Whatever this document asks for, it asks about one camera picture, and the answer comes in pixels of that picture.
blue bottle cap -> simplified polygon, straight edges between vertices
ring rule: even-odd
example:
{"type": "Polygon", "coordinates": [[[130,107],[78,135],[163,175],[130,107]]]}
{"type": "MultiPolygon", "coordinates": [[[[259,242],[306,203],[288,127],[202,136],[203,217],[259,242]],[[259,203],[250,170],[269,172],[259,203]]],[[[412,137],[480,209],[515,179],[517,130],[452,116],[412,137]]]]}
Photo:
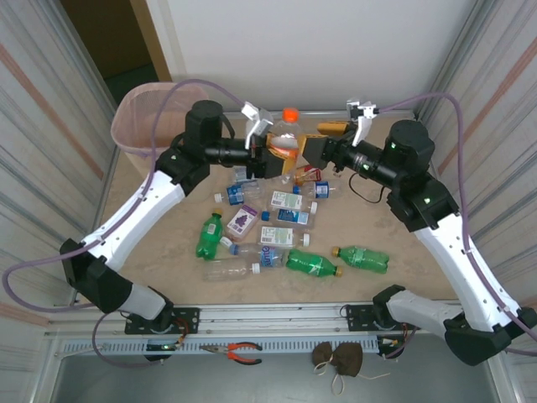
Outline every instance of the blue bottle cap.
{"type": "Polygon", "coordinates": [[[238,245],[233,244],[232,246],[230,246],[229,247],[229,253],[237,255],[238,254],[238,245]]]}

white wall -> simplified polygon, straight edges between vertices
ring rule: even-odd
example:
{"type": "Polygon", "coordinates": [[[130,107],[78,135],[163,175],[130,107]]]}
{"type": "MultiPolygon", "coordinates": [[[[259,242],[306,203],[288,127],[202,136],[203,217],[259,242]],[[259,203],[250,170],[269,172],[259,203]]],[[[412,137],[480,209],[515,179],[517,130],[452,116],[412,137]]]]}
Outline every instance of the white wall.
{"type": "Polygon", "coordinates": [[[341,110],[429,90],[475,0],[148,3],[174,81],[213,80],[271,110],[341,110]]]}

blue bottle label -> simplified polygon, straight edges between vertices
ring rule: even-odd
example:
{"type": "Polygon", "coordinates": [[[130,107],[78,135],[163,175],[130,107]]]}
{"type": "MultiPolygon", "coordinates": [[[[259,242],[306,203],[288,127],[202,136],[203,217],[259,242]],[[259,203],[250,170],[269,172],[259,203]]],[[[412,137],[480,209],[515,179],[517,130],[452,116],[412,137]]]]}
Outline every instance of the blue bottle label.
{"type": "Polygon", "coordinates": [[[274,246],[263,246],[259,254],[259,263],[263,267],[274,267],[274,254],[276,248],[274,246]]]}
{"type": "Polygon", "coordinates": [[[330,195],[330,187],[328,182],[316,182],[315,183],[315,199],[327,199],[330,195]]]}
{"type": "Polygon", "coordinates": [[[244,203],[244,194],[240,185],[229,186],[226,191],[230,206],[244,203]]]}
{"type": "Polygon", "coordinates": [[[310,214],[307,212],[294,212],[293,210],[278,210],[278,220],[286,222],[295,222],[297,224],[306,225],[310,214]]]}

corrugated metal wall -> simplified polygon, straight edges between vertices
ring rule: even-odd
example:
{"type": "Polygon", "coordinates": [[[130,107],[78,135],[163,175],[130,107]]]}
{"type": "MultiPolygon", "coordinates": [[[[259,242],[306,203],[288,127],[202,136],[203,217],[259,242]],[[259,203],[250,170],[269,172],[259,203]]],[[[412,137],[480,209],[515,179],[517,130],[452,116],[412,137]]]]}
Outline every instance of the corrugated metal wall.
{"type": "MultiPolygon", "coordinates": [[[[54,2],[0,4],[0,270],[58,254],[91,230],[112,162],[114,106],[54,2]]],[[[11,284],[41,306],[71,295],[61,264],[11,284]]],[[[0,291],[0,401],[21,401],[47,318],[0,291]]]]}
{"type": "MultiPolygon", "coordinates": [[[[537,2],[488,2],[477,21],[440,89],[464,111],[473,239],[505,289],[537,308],[537,2]]],[[[458,196],[453,108],[431,102],[422,116],[436,143],[434,166],[458,196]]],[[[537,401],[537,359],[513,362],[528,401],[537,401]]]]}

pliers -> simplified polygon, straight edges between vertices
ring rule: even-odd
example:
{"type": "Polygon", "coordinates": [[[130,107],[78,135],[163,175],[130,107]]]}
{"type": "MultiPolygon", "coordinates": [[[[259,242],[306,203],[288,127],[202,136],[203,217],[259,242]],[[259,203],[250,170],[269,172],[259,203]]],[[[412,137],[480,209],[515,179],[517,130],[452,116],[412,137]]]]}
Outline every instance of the pliers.
{"type": "Polygon", "coordinates": [[[257,365],[261,364],[261,359],[244,359],[243,357],[239,357],[235,353],[232,353],[233,350],[236,350],[238,348],[255,348],[256,350],[262,351],[263,347],[261,347],[259,344],[256,343],[249,343],[249,342],[241,342],[241,343],[229,343],[226,346],[201,346],[202,350],[206,350],[209,353],[219,353],[219,354],[227,354],[228,359],[232,359],[235,362],[238,362],[242,365],[257,365]]]}

